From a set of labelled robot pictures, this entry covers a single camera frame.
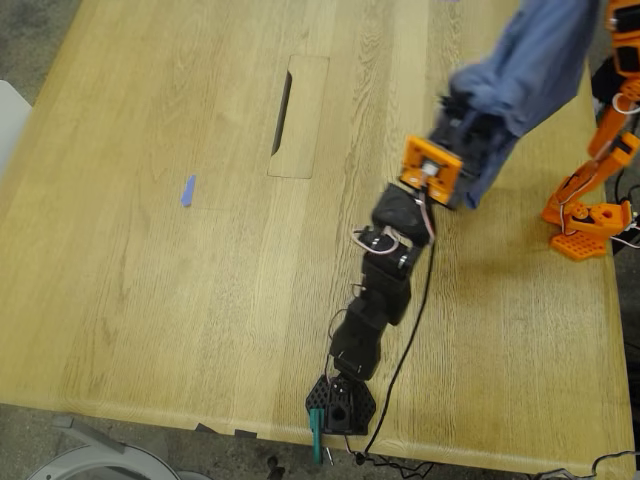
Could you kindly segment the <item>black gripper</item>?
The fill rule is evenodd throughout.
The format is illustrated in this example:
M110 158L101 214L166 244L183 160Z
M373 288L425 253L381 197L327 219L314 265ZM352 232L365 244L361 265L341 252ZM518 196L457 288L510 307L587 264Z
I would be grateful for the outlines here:
M428 140L457 156L464 174L480 174L494 137L503 127L501 117L470 108L467 95L442 96L440 113Z

